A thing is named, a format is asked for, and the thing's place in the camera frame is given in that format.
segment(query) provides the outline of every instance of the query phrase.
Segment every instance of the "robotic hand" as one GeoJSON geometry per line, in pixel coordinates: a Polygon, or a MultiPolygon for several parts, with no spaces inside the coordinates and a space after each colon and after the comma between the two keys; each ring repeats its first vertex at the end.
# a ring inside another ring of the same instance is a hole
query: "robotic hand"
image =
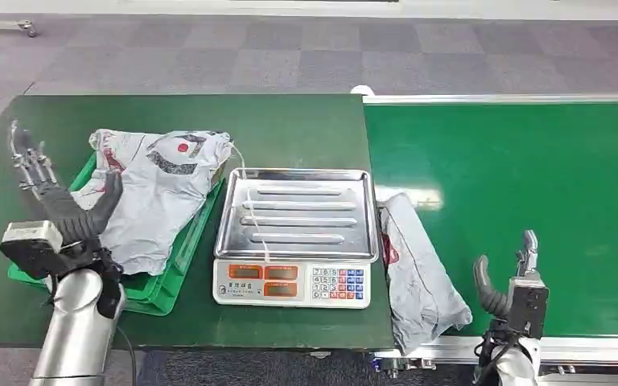
{"type": "Polygon", "coordinates": [[[537,385],[541,365],[539,339],[543,336],[548,288],[537,271],[538,242],[525,231],[524,248],[517,251],[517,272],[509,293],[497,291],[487,273],[488,258],[477,258],[473,275],[482,308],[494,319],[477,348],[479,364],[474,384],[480,386],[537,385]]]}
{"type": "Polygon", "coordinates": [[[105,193],[86,211],[58,183],[43,142],[13,121],[8,135],[19,188],[36,221],[10,223],[0,250],[34,279],[50,277],[54,311],[30,386],[99,386],[105,359],[126,300],[122,267],[98,235],[122,195],[118,171],[107,174],[105,193]]]}

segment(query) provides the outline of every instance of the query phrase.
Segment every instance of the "white cable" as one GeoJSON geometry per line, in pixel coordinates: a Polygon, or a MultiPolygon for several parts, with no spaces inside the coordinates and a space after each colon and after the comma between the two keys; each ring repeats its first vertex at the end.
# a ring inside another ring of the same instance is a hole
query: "white cable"
{"type": "MultiPolygon", "coordinates": [[[[245,171],[245,159],[243,158],[243,154],[233,143],[231,143],[231,148],[235,150],[238,154],[238,157],[241,158],[242,178],[247,179],[247,172],[245,171]]],[[[271,256],[269,255],[269,248],[266,246],[264,236],[262,236],[262,230],[259,229],[259,224],[257,223],[257,217],[254,215],[254,205],[252,204],[252,197],[250,197],[249,195],[249,186],[247,186],[245,193],[247,194],[247,202],[249,203],[249,213],[252,217],[252,222],[254,224],[254,227],[257,229],[257,233],[259,233],[260,237],[262,238],[262,246],[264,247],[264,261],[270,263],[271,256]]]]}

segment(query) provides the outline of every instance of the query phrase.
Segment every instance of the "green plastic crate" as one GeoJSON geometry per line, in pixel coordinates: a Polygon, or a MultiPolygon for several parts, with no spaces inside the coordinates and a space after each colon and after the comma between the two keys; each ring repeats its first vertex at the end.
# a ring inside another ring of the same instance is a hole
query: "green plastic crate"
{"type": "MultiPolygon", "coordinates": [[[[95,169],[96,155],[94,154],[72,181],[70,190],[81,189],[91,179],[91,174],[95,169]]],[[[196,217],[189,221],[176,236],[171,255],[161,275],[151,276],[147,273],[138,273],[122,276],[122,284],[126,292],[126,310],[155,316],[164,316],[171,312],[222,185],[223,179],[218,179],[196,217]]],[[[42,281],[32,279],[15,264],[10,265],[8,277],[30,285],[45,287],[42,281]]]]}

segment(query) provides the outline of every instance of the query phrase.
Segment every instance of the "grey plastic package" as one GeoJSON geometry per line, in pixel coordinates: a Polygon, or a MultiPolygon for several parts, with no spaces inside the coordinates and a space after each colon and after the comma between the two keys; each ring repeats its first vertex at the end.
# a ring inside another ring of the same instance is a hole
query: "grey plastic package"
{"type": "Polygon", "coordinates": [[[449,327],[472,322],[430,237],[403,193],[382,204],[381,228],[394,339],[408,355],[449,327]]]}
{"type": "Polygon", "coordinates": [[[120,169],[124,191],[101,242],[126,274],[159,275],[176,235],[200,210],[212,177],[230,157],[230,136],[100,129],[89,143],[97,153],[97,168],[91,180],[73,192],[75,200],[83,208],[92,207],[102,195],[105,172],[120,169]]]}

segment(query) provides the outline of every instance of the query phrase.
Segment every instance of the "digital weighing scale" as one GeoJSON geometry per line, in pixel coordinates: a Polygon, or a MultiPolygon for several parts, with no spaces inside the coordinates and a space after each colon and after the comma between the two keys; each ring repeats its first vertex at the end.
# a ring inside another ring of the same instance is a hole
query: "digital weighing scale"
{"type": "Polygon", "coordinates": [[[220,304],[365,308],[379,240],[365,171],[237,168],[212,295],[220,304]]]}

